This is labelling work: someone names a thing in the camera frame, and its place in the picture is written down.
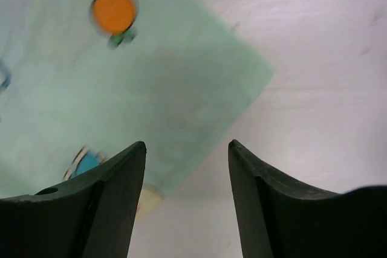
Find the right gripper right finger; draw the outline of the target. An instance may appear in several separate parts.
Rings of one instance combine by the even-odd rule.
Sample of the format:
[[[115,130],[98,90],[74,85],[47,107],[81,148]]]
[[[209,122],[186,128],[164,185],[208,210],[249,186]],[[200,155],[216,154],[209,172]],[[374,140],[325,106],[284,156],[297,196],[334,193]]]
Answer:
[[[385,257],[386,187],[301,182],[233,140],[229,173],[244,257]]]

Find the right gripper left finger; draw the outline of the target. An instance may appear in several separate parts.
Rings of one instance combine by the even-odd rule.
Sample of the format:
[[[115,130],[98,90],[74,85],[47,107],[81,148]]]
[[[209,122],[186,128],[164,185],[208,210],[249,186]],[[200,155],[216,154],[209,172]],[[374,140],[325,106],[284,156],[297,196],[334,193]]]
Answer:
[[[138,141],[35,195],[1,200],[1,257],[126,257],[146,163]]]

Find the green cartoon print cloth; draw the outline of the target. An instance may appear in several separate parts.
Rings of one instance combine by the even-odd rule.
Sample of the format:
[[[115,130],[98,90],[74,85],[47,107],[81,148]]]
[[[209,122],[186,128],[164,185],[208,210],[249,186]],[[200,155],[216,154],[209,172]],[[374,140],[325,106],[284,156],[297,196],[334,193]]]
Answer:
[[[205,159],[272,69],[195,0],[1,0],[1,196],[136,141],[142,218]]]

